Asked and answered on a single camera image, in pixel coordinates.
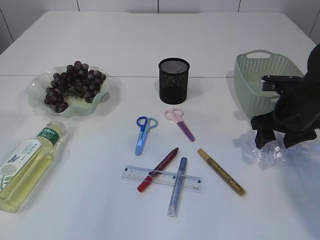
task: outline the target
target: blue scissors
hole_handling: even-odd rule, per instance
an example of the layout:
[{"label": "blue scissors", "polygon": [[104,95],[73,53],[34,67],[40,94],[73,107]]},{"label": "blue scissors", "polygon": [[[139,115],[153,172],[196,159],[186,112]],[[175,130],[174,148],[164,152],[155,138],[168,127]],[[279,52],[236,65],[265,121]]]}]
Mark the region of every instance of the blue scissors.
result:
[{"label": "blue scissors", "polygon": [[148,118],[146,116],[141,116],[136,120],[136,124],[140,127],[140,133],[135,147],[135,155],[139,156],[142,154],[142,150],[144,149],[149,130],[158,126],[158,121],[153,117]]}]

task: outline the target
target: yellow liquid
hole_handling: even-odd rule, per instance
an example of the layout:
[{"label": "yellow liquid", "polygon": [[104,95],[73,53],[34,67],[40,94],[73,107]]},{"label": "yellow liquid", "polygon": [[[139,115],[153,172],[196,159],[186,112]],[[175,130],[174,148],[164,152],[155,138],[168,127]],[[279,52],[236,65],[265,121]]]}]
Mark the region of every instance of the yellow liquid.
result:
[{"label": "yellow liquid", "polygon": [[[62,136],[62,129],[55,124],[47,124]],[[55,147],[42,136],[35,137],[40,148],[31,156],[14,178],[0,191],[0,210],[14,213],[24,203],[39,179],[48,169],[55,156]]]}]

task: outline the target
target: cooking oil bottle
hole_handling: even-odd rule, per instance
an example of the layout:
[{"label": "cooking oil bottle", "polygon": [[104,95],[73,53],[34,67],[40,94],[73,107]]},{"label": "cooking oil bottle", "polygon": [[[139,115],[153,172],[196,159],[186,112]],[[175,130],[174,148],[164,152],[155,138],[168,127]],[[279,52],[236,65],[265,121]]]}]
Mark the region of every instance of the cooking oil bottle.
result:
[{"label": "cooking oil bottle", "polygon": [[14,213],[20,208],[52,163],[65,134],[62,122],[50,121],[37,137],[21,142],[0,165],[0,210]]}]

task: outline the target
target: glass bowl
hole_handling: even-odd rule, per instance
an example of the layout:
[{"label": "glass bowl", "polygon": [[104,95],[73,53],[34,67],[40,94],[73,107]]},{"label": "glass bowl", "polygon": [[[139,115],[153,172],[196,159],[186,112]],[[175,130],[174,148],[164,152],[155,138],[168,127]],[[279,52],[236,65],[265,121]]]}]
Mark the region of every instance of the glass bowl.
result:
[{"label": "glass bowl", "polygon": [[109,92],[110,84],[108,81],[108,75],[102,69],[96,66],[89,66],[89,70],[98,70],[105,74],[107,78],[101,85],[100,93],[98,93],[92,103],[88,103],[85,101],[84,98],[81,98],[74,94],[65,94],[64,101],[68,103],[69,107],[64,110],[63,112],[55,112],[53,109],[50,108],[49,105],[45,104],[44,100],[46,98],[46,88],[51,87],[51,81],[54,80],[54,73],[63,73],[66,72],[67,66],[58,66],[49,69],[48,71],[44,72],[43,74],[35,77],[31,83],[27,86],[25,92],[28,95],[28,103],[29,106],[32,108],[43,108],[49,111],[54,115],[64,116],[64,117],[72,117],[72,116],[82,116],[86,115],[86,113],[94,112],[95,108],[99,104],[102,96]]}]

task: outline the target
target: gold marker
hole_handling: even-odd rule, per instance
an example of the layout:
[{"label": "gold marker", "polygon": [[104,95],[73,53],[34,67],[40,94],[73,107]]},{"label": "gold marker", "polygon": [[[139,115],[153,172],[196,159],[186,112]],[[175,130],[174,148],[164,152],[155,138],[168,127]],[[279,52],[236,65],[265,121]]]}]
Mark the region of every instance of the gold marker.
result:
[{"label": "gold marker", "polygon": [[215,162],[205,151],[198,149],[198,154],[206,161],[206,163],[240,196],[246,193],[244,190],[218,163]]}]

